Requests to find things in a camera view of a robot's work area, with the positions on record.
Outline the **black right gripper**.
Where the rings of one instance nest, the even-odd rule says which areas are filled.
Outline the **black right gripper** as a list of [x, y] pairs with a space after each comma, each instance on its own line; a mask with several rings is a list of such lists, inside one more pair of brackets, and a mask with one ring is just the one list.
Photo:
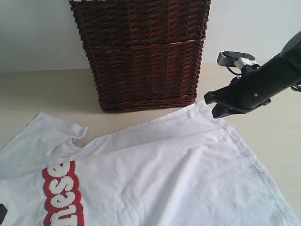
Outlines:
[[204, 95], [215, 119], [244, 114], [271, 103], [272, 74], [262, 70], [248, 71], [236, 82]]

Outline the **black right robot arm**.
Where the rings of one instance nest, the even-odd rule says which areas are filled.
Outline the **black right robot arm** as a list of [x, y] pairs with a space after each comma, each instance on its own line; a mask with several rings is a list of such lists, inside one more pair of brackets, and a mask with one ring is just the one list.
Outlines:
[[220, 52], [217, 64], [235, 78], [228, 86], [204, 95], [206, 104], [215, 104], [212, 116], [249, 113], [268, 105], [273, 96], [287, 88], [301, 90], [301, 34], [295, 34], [280, 53], [263, 65], [248, 53], [234, 51]]

